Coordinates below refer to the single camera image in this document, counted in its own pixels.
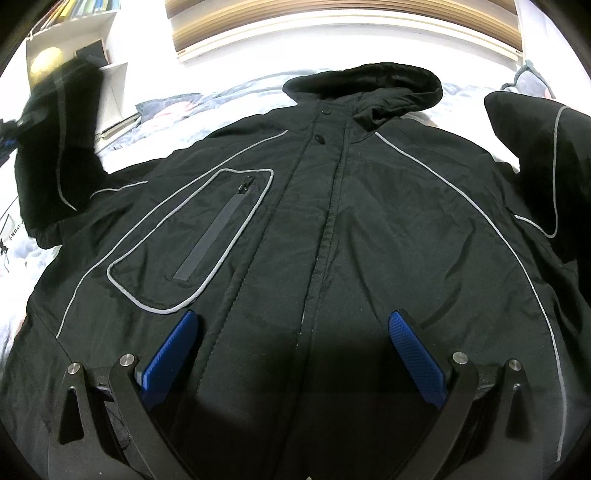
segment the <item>yellow lamp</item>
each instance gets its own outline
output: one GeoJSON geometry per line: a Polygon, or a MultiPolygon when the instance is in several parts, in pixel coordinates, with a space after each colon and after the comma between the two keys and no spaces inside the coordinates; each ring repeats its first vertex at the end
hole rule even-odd
{"type": "Polygon", "coordinates": [[[59,48],[50,47],[43,50],[31,63],[31,86],[42,81],[64,62],[64,54],[59,48]]]}

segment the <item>blue textured pad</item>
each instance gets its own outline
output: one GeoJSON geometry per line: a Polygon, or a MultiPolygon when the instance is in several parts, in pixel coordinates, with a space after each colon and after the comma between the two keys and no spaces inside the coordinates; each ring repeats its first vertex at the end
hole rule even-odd
{"type": "Polygon", "coordinates": [[[445,376],[398,312],[390,315],[388,335],[425,401],[441,408],[447,398],[445,376]]]}
{"type": "Polygon", "coordinates": [[[197,315],[189,310],[154,355],[141,378],[141,399],[147,410],[162,403],[168,395],[198,332],[197,315]]]}

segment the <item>metal screw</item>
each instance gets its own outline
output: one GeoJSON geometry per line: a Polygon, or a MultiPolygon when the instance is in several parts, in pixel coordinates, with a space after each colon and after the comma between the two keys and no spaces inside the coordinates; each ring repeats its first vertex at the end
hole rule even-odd
{"type": "Polygon", "coordinates": [[[519,360],[515,360],[514,358],[512,358],[511,360],[509,360],[509,368],[511,368],[512,370],[515,370],[516,372],[518,372],[519,370],[521,370],[521,363],[519,360]]]}
{"type": "Polygon", "coordinates": [[[453,361],[460,365],[466,365],[468,363],[468,356],[463,352],[456,352],[452,355],[453,361]]]}
{"type": "Polygon", "coordinates": [[[80,364],[78,362],[74,362],[73,364],[70,364],[70,366],[68,367],[68,373],[70,375],[74,375],[75,373],[78,372],[79,369],[80,369],[80,364]]]}
{"type": "Polygon", "coordinates": [[[122,367],[128,367],[132,363],[134,363],[134,361],[135,357],[131,355],[131,353],[126,353],[124,356],[119,358],[119,365],[121,365],[122,367]]]}

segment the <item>jacket hood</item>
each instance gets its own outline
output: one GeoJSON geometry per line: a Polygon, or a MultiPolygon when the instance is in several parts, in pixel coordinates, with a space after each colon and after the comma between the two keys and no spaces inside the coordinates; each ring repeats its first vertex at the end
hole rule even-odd
{"type": "Polygon", "coordinates": [[[441,81],[429,70],[399,63],[373,63],[339,72],[289,80],[283,91],[298,103],[314,100],[349,105],[354,120],[367,131],[394,117],[439,103],[441,81]]]}

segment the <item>chest pocket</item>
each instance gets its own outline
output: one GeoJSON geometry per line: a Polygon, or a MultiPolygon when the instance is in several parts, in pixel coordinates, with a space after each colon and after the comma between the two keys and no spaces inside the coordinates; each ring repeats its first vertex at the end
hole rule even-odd
{"type": "Polygon", "coordinates": [[[138,307],[173,313],[207,287],[264,200],[273,171],[222,168],[107,268],[138,307]]]}

